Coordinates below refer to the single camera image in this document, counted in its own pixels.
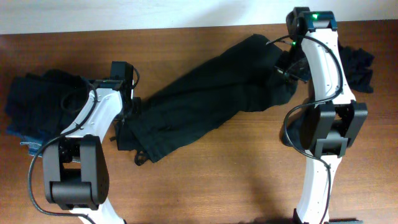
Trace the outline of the folded blue jeans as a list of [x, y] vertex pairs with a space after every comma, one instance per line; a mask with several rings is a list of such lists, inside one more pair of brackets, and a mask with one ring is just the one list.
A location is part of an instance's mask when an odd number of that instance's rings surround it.
[[18, 130], [15, 127], [8, 126], [6, 128], [6, 133], [17, 136], [20, 139], [21, 146], [27, 146], [28, 153], [30, 156], [34, 156], [43, 143], [47, 140], [44, 135], [40, 134], [25, 134], [21, 130]]

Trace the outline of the folded black garment stack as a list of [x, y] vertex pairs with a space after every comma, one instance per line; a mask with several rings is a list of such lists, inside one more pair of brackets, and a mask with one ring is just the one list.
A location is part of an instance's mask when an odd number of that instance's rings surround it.
[[15, 77], [7, 96], [7, 132], [16, 136], [51, 139], [67, 128], [87, 99], [87, 81], [62, 70]]

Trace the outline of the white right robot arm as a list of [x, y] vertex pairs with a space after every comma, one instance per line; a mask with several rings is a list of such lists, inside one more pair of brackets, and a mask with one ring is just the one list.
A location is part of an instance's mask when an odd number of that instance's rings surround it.
[[312, 83], [308, 102], [285, 116], [282, 141], [306, 158], [302, 196], [292, 223], [330, 223], [329, 205], [336, 170], [368, 116], [343, 71], [338, 32], [331, 11], [295, 7], [286, 17], [291, 48], [276, 72], [292, 82]]

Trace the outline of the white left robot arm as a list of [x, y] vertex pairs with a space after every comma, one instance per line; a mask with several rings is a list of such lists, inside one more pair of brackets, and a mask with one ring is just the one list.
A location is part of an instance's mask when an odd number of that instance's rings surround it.
[[45, 198], [83, 223], [125, 222], [108, 199], [102, 142], [114, 118], [134, 111], [138, 81], [133, 65], [112, 62], [110, 77], [89, 83], [88, 99], [75, 120], [41, 151]]

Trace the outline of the black trousers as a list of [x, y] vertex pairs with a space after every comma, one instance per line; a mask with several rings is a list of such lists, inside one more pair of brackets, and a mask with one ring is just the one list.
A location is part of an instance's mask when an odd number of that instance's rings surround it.
[[297, 86], [274, 67], [284, 51], [254, 34], [144, 99], [138, 114], [118, 121], [120, 151], [136, 151], [136, 165], [161, 160], [219, 128], [236, 113], [288, 103]]

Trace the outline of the crumpled black clothes pile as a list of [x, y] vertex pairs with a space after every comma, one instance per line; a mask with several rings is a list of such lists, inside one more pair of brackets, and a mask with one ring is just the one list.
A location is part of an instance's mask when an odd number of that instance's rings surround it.
[[374, 88], [371, 86], [373, 70], [370, 67], [373, 64], [374, 55], [362, 48], [344, 47], [340, 42], [338, 42], [338, 49], [349, 87], [361, 93], [373, 93]]

